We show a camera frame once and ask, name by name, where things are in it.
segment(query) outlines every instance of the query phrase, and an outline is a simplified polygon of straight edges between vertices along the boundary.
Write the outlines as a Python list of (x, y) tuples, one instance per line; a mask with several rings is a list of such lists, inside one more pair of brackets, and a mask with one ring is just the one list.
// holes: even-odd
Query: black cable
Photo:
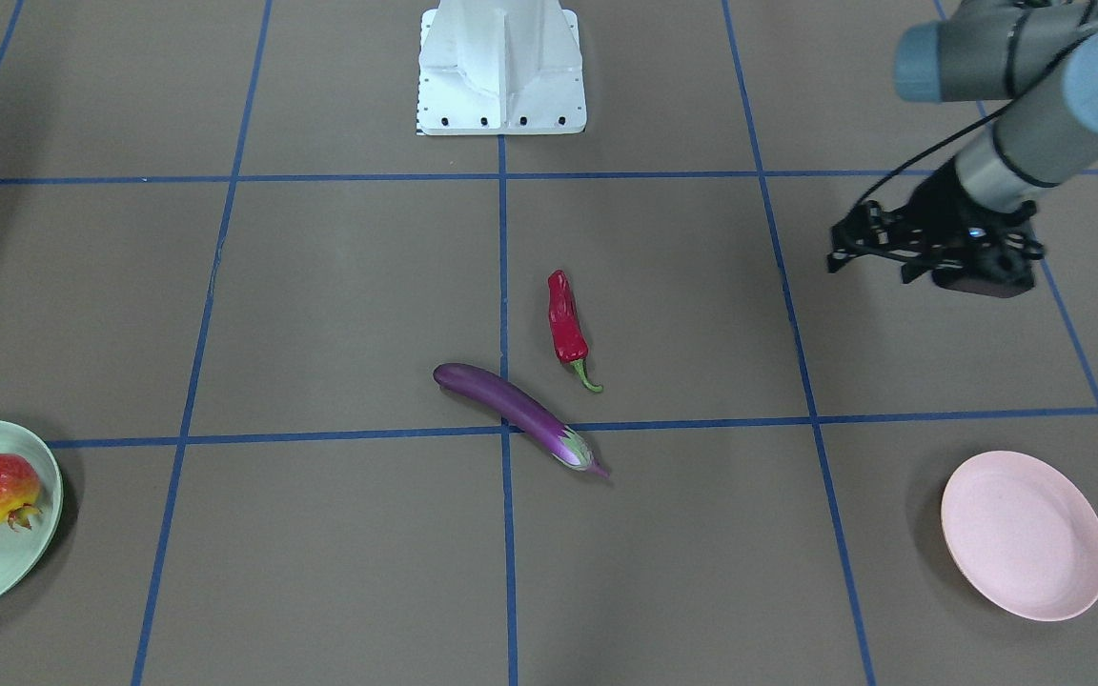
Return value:
[(925, 150), (922, 150), (919, 154), (916, 154), (915, 156), (910, 157), (909, 160), (905, 161), (897, 169), (890, 170), (890, 172), (888, 172), (887, 176), (885, 176), (884, 178), (881, 178), (879, 181), (876, 181), (875, 185), (872, 185), (871, 188), (869, 188), (869, 190), (863, 193), (862, 198), (859, 199), (858, 201), (855, 201), (854, 207), (858, 207), (859, 205), (861, 205), (864, 200), (870, 199), (871, 195), (873, 194), (873, 192), (878, 191), (879, 188), (884, 187), (884, 183), (888, 183), (894, 178), (897, 178), (898, 176), (900, 176), (900, 172), (903, 172), (903, 170), (907, 170), (907, 169), (911, 168), (911, 166), (915, 166), (919, 161), (922, 161), (922, 160), (927, 159), (927, 157), (930, 157), (934, 153), (942, 150), (942, 148), (946, 148), (950, 144), (953, 144), (953, 143), (957, 142), (959, 139), (964, 138), (965, 135), (972, 134), (973, 131), (977, 131), (982, 126), (987, 125), (987, 123), (993, 122), (993, 121), (995, 121), (995, 119), (1000, 117), (1001, 114), (1004, 112), (1006, 112), (1007, 109), (1010, 108), (1011, 104), (1012, 103), (1004, 104), (998, 110), (995, 110), (995, 112), (990, 112), (990, 113), (986, 114), (986, 116), (981, 117), (979, 120), (977, 120), (975, 122), (972, 122), (968, 126), (964, 126), (964, 128), (955, 132), (952, 135), (946, 136), (946, 138), (942, 139), (941, 142), (938, 142), (937, 144), (931, 145), (931, 147), (925, 148)]
[[(1000, 117), (1001, 114), (1004, 112), (1006, 112), (1007, 109), (1010, 108), (1010, 105), (1012, 103), (1004, 104), (998, 110), (995, 110), (995, 112), (990, 112), (990, 113), (986, 114), (985, 117), (981, 117), (979, 120), (977, 120), (975, 122), (972, 122), (971, 125), (964, 126), (964, 128), (955, 132), (952, 135), (946, 136), (946, 138), (938, 142), (937, 144), (931, 145), (931, 147), (927, 148), (927, 150), (922, 150), (919, 154), (916, 154), (915, 156), (910, 157), (909, 160), (906, 160), (903, 165), (898, 166), (897, 169), (890, 170), (890, 172), (888, 172), (887, 175), (885, 175), (884, 178), (881, 178), (879, 181), (876, 181), (871, 188), (869, 188), (869, 190), (866, 192), (864, 192), (863, 195), (860, 196), (860, 199), (858, 201), (855, 201), (854, 206), (851, 207), (850, 211), (852, 213), (856, 212), (858, 207), (866, 199), (870, 199), (871, 195), (873, 194), (873, 192), (878, 191), (879, 188), (884, 187), (885, 183), (888, 183), (894, 178), (900, 176), (900, 173), (904, 172), (904, 170), (907, 170), (907, 169), (911, 168), (911, 166), (915, 166), (920, 160), (925, 160), (925, 159), (927, 159), (927, 157), (932, 156), (934, 153), (942, 150), (942, 148), (946, 148), (951, 143), (955, 143), (960, 138), (964, 138), (965, 135), (972, 134), (973, 131), (977, 131), (982, 126), (988, 125), (988, 123), (993, 122), (995, 119)], [(847, 228), (849, 228), (849, 227), (845, 226), (845, 222), (842, 222), (841, 223), (841, 235), (842, 235), (842, 237), (845, 238), (845, 243), (847, 244), (854, 244), (854, 240), (850, 239), (849, 232), (847, 232)], [(898, 261), (898, 262), (904, 262), (904, 263), (927, 266), (928, 269), (938, 269), (938, 266), (940, 266), (940, 265), (943, 263), (942, 260), (934, 261), (934, 260), (923, 260), (920, 257), (904, 257), (904, 256), (898, 256), (898, 254), (893, 252), (890, 250), (882, 250), (881, 248), (872, 248), (872, 246), (867, 246), (867, 244), (865, 244), (865, 243), (862, 244), (862, 246), (859, 246), (859, 252), (860, 254), (867, 254), (867, 256), (887, 257), (887, 259), (889, 259), (889, 260), (894, 260), (894, 261)]]

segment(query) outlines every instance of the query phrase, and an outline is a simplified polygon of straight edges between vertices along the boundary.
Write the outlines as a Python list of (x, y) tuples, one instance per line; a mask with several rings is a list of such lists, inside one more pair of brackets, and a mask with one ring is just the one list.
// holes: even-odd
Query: eggplant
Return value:
[(561, 464), (575, 472), (609, 477), (609, 473), (596, 463), (582, 436), (506, 379), (471, 364), (446, 363), (435, 368), (435, 381), (506, 417), (511, 425), (535, 438)]

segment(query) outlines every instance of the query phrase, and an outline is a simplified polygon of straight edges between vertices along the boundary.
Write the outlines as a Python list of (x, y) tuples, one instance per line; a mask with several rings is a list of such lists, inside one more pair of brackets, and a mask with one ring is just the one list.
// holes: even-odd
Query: brown floor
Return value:
[(893, 94), (935, 4), (572, 0), (589, 130), (506, 140), (414, 135), (430, 5), (0, 0), (0, 418), (72, 491), (0, 683), (1098, 683), (1098, 604), (1010, 616), (938, 520), (999, 448), (1098, 513), (1098, 165), (1019, 299), (829, 277), (978, 117)]

